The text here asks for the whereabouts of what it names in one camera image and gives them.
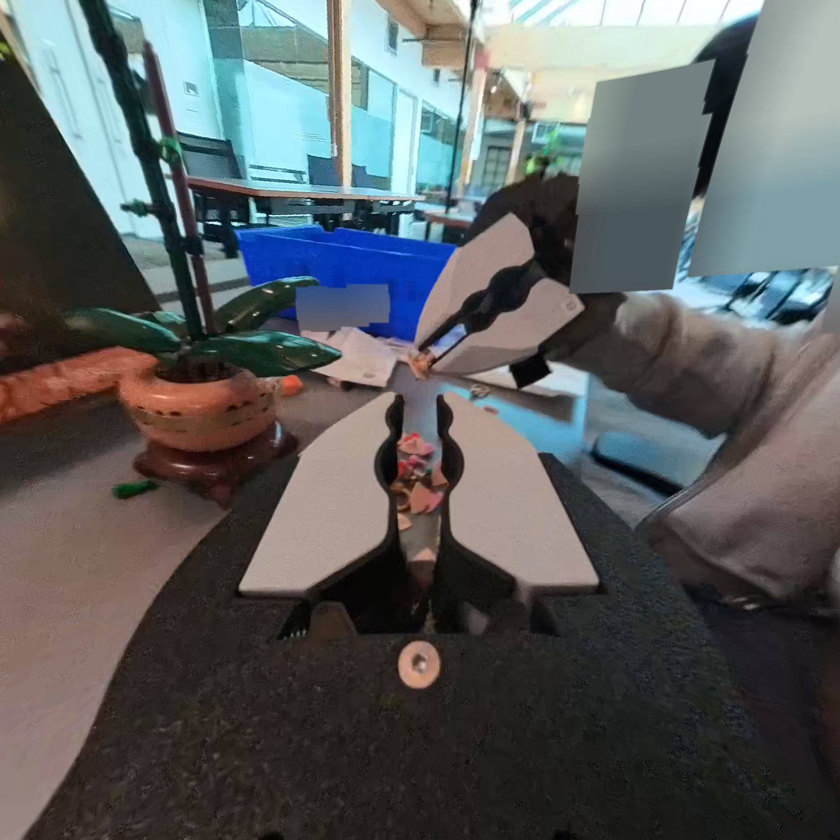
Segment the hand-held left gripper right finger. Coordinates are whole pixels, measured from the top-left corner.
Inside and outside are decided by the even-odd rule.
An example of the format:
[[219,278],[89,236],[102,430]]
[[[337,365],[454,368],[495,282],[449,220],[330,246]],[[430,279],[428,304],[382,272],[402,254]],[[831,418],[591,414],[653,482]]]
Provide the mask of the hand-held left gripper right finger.
[[535,447],[455,392],[437,397],[448,490],[436,573],[459,599],[595,592],[599,574]]

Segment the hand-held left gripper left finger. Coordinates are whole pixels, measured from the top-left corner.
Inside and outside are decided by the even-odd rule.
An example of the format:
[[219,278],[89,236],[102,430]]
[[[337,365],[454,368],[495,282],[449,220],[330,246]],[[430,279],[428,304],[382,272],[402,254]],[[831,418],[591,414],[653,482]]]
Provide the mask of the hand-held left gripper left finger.
[[238,585],[250,597],[303,597],[339,580],[384,540],[390,501],[375,457],[391,429],[386,392],[302,453]]

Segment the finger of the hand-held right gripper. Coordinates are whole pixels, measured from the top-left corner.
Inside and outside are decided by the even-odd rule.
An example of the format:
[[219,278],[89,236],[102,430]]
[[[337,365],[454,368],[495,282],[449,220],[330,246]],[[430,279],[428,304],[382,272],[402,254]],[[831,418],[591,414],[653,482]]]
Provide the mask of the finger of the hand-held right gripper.
[[582,300],[566,286],[542,278],[519,308],[497,315],[486,329],[468,333],[436,357],[429,370],[444,375],[474,375],[525,361],[584,309]]
[[458,246],[427,296],[416,326],[415,349],[429,350],[456,328],[466,337],[487,331],[509,297],[502,290],[504,281],[517,282],[533,258],[529,228],[513,213]]

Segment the pile of small toy bricks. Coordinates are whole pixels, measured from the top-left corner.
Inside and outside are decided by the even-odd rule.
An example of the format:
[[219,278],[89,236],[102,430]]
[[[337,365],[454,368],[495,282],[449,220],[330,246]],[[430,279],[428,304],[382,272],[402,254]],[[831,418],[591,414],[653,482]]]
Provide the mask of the pile of small toy bricks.
[[404,532],[417,518],[429,518],[440,512],[448,480],[436,447],[419,433],[401,436],[395,451],[396,476],[389,491],[395,503],[397,528]]

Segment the person's right forearm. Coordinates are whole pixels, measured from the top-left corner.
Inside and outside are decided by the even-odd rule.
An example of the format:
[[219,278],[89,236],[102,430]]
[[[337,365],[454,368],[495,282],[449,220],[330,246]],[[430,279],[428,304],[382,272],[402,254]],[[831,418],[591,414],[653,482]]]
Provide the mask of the person's right forearm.
[[585,296],[549,357],[591,373],[638,408],[723,438],[712,463],[733,468],[770,446],[797,466],[838,462],[838,332],[826,314],[758,328],[670,295]]

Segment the long office desk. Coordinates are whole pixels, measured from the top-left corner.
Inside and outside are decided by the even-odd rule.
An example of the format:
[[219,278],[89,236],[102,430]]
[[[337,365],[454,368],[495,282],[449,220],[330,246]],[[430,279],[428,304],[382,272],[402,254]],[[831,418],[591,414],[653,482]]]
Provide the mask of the long office desk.
[[273,216],[324,217],[328,230],[352,223],[363,227],[372,219],[381,218],[385,231],[397,235],[400,216],[412,214],[425,196],[392,193],[373,187],[337,185],[270,186],[266,183],[234,178],[187,176],[194,194],[217,205],[217,221],[203,222],[210,242],[220,244],[227,259],[239,256],[237,228],[232,212],[248,201],[254,209],[267,210]]

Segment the grey desk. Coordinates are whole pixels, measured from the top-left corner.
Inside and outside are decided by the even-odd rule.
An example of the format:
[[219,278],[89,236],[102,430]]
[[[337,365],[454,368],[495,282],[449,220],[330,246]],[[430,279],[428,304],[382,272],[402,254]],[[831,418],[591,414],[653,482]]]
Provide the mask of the grey desk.
[[298,465],[223,512],[111,499],[90,459],[2,501],[2,838],[642,836],[669,736],[588,639],[279,640],[237,580]]

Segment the blue plastic bin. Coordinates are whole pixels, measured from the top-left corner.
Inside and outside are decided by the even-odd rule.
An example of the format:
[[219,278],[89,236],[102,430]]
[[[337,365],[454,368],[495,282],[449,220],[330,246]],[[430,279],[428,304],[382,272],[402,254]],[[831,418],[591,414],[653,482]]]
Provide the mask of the blue plastic bin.
[[347,227],[240,228],[238,246],[250,284],[313,277],[322,287],[387,286],[391,309],[373,335],[413,342],[426,300],[454,245],[374,234]]

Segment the white paper bag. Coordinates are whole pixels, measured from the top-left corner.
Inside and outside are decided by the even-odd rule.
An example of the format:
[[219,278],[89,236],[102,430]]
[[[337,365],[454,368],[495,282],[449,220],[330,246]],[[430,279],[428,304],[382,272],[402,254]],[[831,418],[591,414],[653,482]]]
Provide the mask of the white paper bag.
[[304,338],[333,347],[341,359],[314,372],[337,382],[377,389],[389,386],[396,365],[408,362],[414,348],[399,339],[376,338],[358,328],[333,332],[302,331]]

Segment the toy brick potted plant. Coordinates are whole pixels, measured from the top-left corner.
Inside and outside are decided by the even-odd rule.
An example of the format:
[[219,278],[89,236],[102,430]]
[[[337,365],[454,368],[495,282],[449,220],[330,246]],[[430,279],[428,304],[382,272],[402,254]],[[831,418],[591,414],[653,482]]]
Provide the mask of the toy brick potted plant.
[[280,429],[278,388],[270,382],[322,368],[341,353],[314,339],[263,328],[272,316],[293,308],[302,291],[319,289],[314,278],[271,281],[214,307],[160,61],[145,41],[143,64],[161,127],[157,139],[108,4],[80,2],[80,8],[150,195],[148,202],[133,201],[123,209],[153,216],[161,227],[183,315],[95,307],[72,308],[60,319],[68,331],[154,358],[117,385],[121,405],[146,440],[133,467],[146,479],[187,484],[225,507],[252,471],[297,446]]

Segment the dark orchid picture box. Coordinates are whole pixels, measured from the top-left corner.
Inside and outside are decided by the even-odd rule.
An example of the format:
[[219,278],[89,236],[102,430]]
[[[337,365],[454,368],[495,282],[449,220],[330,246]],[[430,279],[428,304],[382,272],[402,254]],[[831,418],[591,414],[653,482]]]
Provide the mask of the dark orchid picture box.
[[136,313],[157,304],[13,56],[1,65],[1,304],[28,325],[2,358],[2,424],[109,391],[154,364],[60,320],[72,308]]

